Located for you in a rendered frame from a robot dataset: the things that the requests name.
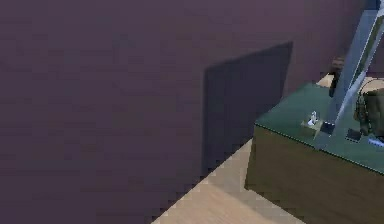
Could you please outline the green-topped brown cabinet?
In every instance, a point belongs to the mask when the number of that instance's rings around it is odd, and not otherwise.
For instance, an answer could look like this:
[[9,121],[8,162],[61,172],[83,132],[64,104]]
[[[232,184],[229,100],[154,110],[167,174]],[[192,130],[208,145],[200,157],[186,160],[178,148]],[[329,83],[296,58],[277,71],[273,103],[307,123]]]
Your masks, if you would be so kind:
[[309,83],[255,121],[245,188],[306,224],[384,224],[384,147],[347,138],[359,128],[353,108],[322,150],[302,126],[329,102],[326,87]]

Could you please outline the small white figurine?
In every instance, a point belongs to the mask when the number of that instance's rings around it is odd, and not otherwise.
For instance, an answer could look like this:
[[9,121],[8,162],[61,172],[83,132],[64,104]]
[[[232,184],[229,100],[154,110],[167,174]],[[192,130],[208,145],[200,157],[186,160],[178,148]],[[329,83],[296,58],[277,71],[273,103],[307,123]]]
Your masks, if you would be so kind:
[[306,120],[301,123],[304,133],[310,137],[315,137],[320,131],[322,120],[318,118],[317,112],[313,111]]

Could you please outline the grey slanted television set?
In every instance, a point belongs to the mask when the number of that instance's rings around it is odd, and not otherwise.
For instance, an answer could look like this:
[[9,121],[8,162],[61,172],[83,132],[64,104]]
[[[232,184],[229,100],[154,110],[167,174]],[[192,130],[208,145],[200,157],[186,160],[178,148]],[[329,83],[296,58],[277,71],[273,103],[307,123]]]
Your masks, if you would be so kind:
[[345,108],[361,87],[384,33],[384,0],[368,2],[376,3],[376,6],[374,9],[365,9],[360,17],[333,98],[315,137],[315,148],[318,150],[326,148]]

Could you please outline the small black flat box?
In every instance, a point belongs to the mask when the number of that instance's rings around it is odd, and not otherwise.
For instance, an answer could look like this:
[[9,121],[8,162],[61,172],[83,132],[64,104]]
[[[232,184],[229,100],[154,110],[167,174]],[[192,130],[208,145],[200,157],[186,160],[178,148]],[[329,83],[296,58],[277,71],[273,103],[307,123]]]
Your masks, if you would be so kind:
[[349,129],[346,135],[346,139],[353,142],[359,142],[361,139],[361,136],[362,136],[362,133],[360,131]]

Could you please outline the dark brown chair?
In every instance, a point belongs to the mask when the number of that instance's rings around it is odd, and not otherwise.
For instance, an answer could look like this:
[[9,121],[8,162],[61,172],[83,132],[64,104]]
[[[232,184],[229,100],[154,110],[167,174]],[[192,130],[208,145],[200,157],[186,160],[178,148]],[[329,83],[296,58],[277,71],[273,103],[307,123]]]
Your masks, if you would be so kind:
[[344,57],[336,57],[332,61],[332,65],[331,65],[331,68],[329,70],[329,75],[333,76],[332,81],[331,81],[331,85],[329,87],[329,96],[330,97],[334,96],[335,89],[336,89],[336,86],[337,86],[338,81],[339,81],[339,77],[340,77],[342,69],[344,67],[344,61],[345,61]]

